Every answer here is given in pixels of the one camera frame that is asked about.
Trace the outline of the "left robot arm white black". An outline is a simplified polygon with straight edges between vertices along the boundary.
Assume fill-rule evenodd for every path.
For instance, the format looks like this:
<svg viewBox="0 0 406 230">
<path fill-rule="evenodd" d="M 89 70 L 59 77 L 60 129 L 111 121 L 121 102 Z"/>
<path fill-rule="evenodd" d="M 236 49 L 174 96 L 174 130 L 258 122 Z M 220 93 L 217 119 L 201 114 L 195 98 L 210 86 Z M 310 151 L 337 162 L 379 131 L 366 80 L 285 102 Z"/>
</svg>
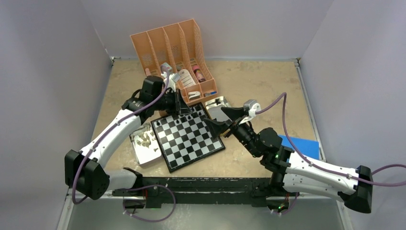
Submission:
<svg viewBox="0 0 406 230">
<path fill-rule="evenodd" d="M 72 189 L 74 204 L 83 202 L 76 198 L 77 192 L 93 200 L 110 190 L 124 189 L 131 196 L 142 192 L 140 173 L 129 168 L 106 172 L 104 168 L 118 147 L 154 112 L 165 111 L 169 115 L 192 112 L 176 87 L 179 80 L 178 73 L 147 76 L 142 88 L 123 103 L 113 121 L 92 142 L 65 155 L 65 183 Z"/>
</svg>

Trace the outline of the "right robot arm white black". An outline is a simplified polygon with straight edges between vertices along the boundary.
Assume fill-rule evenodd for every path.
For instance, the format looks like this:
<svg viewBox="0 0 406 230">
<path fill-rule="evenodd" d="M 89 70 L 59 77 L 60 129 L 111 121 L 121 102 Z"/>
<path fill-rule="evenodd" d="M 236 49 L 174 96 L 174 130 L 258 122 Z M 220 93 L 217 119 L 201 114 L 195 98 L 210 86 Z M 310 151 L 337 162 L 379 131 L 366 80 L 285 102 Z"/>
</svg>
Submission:
<svg viewBox="0 0 406 230">
<path fill-rule="evenodd" d="M 222 107 L 232 120 L 204 121 L 216 138 L 224 133 L 233 135 L 260 164 L 272 172 L 269 189 L 275 195 L 305 192 L 327 196 L 356 212 L 372 211 L 372 171 L 360 165 L 356 169 L 340 167 L 320 160 L 302 157 L 298 151 L 282 144 L 282 138 L 272 127 L 256 133 L 252 126 L 243 123 L 243 108 Z"/>
</svg>

